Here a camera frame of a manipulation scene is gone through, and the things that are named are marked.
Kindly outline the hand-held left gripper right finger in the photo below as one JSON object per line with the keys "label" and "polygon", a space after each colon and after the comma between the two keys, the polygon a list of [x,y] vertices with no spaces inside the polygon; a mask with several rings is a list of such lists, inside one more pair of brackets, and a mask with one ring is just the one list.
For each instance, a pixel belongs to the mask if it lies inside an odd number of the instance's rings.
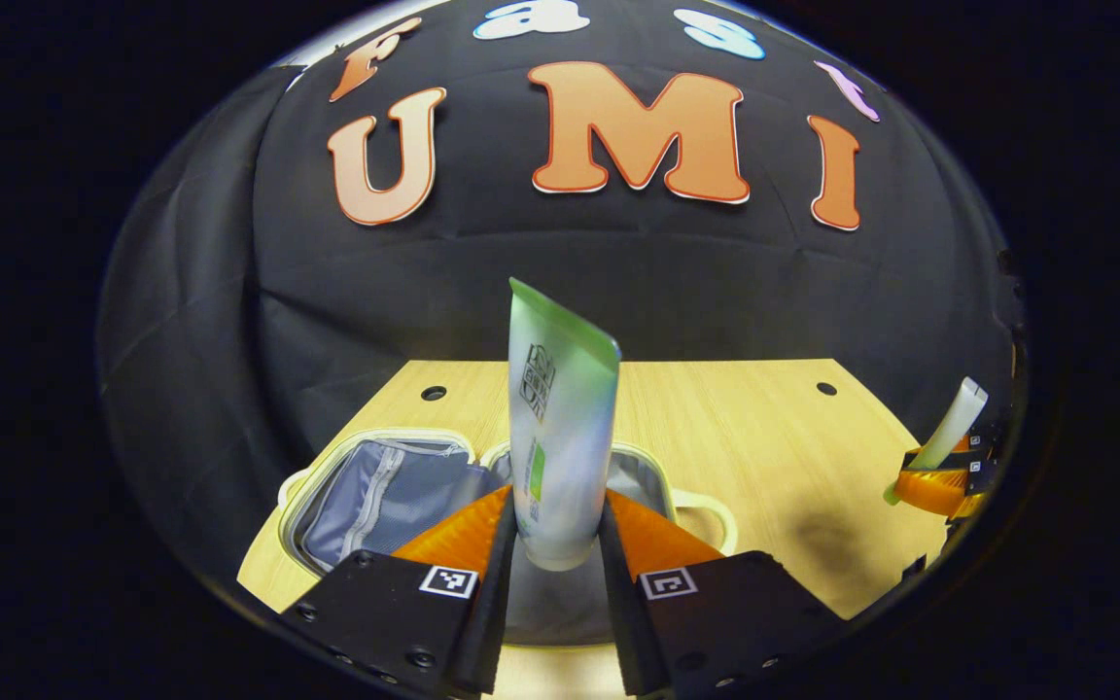
{"label": "hand-held left gripper right finger", "polygon": [[628,696],[763,697],[844,629],[774,557],[721,554],[614,491],[599,545]]}

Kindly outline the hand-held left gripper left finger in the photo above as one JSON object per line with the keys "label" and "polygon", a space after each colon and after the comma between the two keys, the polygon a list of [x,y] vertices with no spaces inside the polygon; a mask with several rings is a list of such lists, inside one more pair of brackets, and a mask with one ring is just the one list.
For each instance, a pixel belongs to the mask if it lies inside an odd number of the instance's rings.
{"label": "hand-held left gripper left finger", "polygon": [[502,487],[393,554],[347,556],[281,612],[281,623],[388,694],[492,694],[515,542],[514,500]]}

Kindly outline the pale yellow suitcase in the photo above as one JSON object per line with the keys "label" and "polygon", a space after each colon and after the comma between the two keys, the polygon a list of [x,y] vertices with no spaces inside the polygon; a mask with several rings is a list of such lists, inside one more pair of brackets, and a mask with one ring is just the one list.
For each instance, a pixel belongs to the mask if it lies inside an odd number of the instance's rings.
{"label": "pale yellow suitcase", "polygon": [[[510,447],[476,455],[469,439],[439,430],[356,433],[281,493],[277,536],[286,553],[321,577],[351,552],[392,554],[457,510],[512,480]],[[613,640],[603,558],[549,572],[512,551],[510,646],[603,646]]]}

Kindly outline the green white skin care tube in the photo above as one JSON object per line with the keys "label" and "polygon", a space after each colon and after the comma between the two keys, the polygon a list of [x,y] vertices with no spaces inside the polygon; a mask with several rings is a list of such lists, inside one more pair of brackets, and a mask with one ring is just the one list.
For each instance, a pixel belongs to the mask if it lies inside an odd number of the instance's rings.
{"label": "green white skin care tube", "polygon": [[508,460],[526,558],[584,564],[599,528],[622,353],[608,332],[508,279]]}

